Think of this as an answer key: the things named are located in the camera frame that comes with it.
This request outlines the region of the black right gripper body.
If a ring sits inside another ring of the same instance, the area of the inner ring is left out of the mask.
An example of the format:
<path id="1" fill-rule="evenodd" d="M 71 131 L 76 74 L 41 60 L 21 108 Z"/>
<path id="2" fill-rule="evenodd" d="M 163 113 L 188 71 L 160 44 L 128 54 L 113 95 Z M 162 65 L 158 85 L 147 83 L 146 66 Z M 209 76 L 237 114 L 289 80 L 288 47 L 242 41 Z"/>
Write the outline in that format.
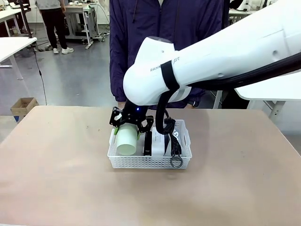
<path id="1" fill-rule="evenodd" d="M 146 120 L 147 111 L 148 106 L 139 106 L 127 100 L 122 109 L 122 119 L 125 120 L 126 123 L 141 127 L 142 122 Z"/>

